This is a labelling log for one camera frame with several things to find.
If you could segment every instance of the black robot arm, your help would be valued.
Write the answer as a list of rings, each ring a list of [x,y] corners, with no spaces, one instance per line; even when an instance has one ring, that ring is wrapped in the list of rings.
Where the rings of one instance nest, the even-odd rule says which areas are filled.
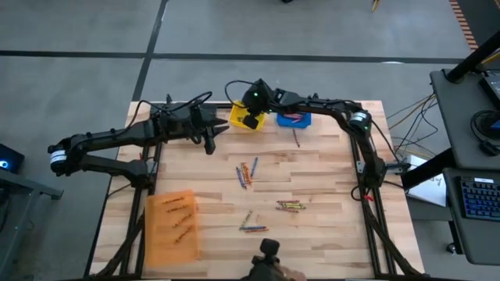
[[[87,153],[124,145],[153,146],[159,142],[167,143],[186,138],[196,144],[204,140],[205,152],[211,155],[216,148],[213,138],[228,126],[219,126],[227,121],[218,119],[216,107],[203,104],[203,101],[171,103],[168,97],[166,104],[152,104],[156,111],[148,120],[121,130],[76,134],[62,139],[58,144],[48,147],[48,153],[51,154],[51,169],[57,176],[69,176],[80,170],[125,176],[132,187],[145,188],[151,183],[151,175],[144,160],[121,162]]]
[[[354,137],[365,161],[362,184],[364,187],[380,187],[387,172],[384,160],[377,156],[371,138],[372,116],[359,103],[346,100],[320,99],[317,94],[307,98],[281,89],[271,90],[262,79],[253,83],[243,96],[243,104],[249,115],[243,123],[255,129],[256,116],[263,112],[291,114],[311,112],[332,116],[349,136]]]

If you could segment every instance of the wooden tabletop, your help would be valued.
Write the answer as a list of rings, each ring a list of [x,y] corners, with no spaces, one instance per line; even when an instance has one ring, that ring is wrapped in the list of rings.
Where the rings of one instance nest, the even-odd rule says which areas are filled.
[[[131,103],[127,123],[136,105]],[[362,106],[390,140],[381,101],[362,101]],[[142,105],[137,120],[147,119],[148,113],[149,106]],[[229,119],[228,110],[218,114]],[[201,257],[161,269],[145,266],[143,278],[239,279],[252,267],[252,256],[261,254],[259,245],[265,237],[280,242],[277,256],[282,265],[304,272],[308,279],[373,277],[361,204],[350,197],[356,178],[348,135],[331,117],[313,115],[311,126],[297,130],[298,148],[292,130],[279,127],[275,118],[268,115],[259,132],[232,126],[216,138],[213,155],[206,155],[202,144],[189,140],[163,146],[156,193],[195,192]],[[378,155],[392,161],[375,128],[372,135]],[[122,147],[118,159],[130,161],[140,152],[141,148]],[[252,188],[244,190],[235,167],[240,162],[252,165],[256,156],[259,164]],[[400,183],[397,176],[386,180]],[[123,177],[113,179],[110,192],[127,183]],[[423,272],[404,191],[385,184],[380,192],[391,239],[412,266]],[[91,273],[102,269],[123,242],[133,196],[134,190],[127,188],[107,201]],[[299,199],[307,209],[298,214],[275,209],[276,200],[290,199]],[[238,231],[250,209],[254,212],[248,224],[267,226],[268,232]],[[383,272],[387,272],[379,240],[377,248]],[[131,271],[135,251],[132,256]]]

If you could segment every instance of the blue light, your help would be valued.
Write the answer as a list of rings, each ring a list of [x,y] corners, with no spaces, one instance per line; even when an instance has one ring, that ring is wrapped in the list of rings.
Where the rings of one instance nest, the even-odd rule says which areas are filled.
[[[9,163],[5,160],[0,160],[0,168],[7,169],[9,167]]]

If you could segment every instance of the blue container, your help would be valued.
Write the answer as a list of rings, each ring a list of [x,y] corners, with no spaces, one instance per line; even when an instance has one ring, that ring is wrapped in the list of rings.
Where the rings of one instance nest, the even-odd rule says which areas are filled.
[[[276,121],[280,126],[287,126],[296,129],[305,129],[307,126],[311,125],[311,113],[298,112],[303,115],[302,120],[295,122],[288,117],[284,117],[281,114],[277,114]]]

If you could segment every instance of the yellow container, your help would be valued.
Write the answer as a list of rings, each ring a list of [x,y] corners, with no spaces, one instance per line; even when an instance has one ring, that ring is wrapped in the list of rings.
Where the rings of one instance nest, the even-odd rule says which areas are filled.
[[[234,103],[243,106],[241,101],[234,101]],[[231,109],[231,114],[229,116],[229,121],[231,122],[231,124],[235,126],[250,129],[243,123],[243,118],[247,115],[248,111],[246,108],[239,108],[236,105],[233,105],[233,108]],[[260,130],[263,128],[264,123],[266,122],[266,113],[261,113],[260,115],[258,115],[257,121],[259,121],[259,124],[257,124],[257,128],[255,128],[255,130]]]

